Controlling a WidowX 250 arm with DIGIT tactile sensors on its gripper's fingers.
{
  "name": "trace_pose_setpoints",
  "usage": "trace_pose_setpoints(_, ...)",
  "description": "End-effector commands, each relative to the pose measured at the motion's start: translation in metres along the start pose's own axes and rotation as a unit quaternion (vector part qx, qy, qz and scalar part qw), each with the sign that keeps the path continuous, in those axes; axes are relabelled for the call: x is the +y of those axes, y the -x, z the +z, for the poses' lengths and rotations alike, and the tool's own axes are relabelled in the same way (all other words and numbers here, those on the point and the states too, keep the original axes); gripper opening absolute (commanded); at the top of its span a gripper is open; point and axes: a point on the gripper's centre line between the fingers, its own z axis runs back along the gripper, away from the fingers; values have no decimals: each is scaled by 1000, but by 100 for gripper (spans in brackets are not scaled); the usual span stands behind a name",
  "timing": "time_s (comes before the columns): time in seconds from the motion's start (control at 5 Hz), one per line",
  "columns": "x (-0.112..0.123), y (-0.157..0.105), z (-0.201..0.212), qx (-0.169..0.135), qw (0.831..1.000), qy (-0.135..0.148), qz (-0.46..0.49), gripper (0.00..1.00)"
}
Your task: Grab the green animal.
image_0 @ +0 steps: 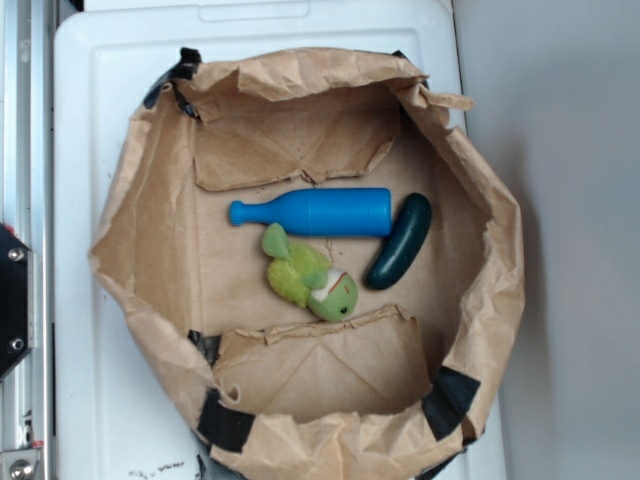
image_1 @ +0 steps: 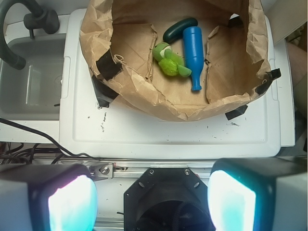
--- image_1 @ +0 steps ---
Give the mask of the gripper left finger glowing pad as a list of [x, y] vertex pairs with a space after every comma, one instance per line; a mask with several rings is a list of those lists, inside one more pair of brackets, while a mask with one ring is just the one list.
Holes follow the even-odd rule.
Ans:
[[82, 164], [0, 167], [2, 231], [91, 231], [98, 195]]

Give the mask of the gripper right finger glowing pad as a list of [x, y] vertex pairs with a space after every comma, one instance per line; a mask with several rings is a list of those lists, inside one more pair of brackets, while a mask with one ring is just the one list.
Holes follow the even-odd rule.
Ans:
[[306, 157], [221, 158], [207, 200], [218, 231], [306, 231]]

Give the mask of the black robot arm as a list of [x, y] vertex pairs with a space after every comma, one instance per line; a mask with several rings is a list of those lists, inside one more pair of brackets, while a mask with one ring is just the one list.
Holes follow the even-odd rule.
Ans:
[[[208, 183], [188, 168], [149, 168], [123, 194], [126, 231], [305, 231], [305, 156], [221, 158]], [[91, 231], [97, 188], [82, 164], [0, 168], [3, 231]]]

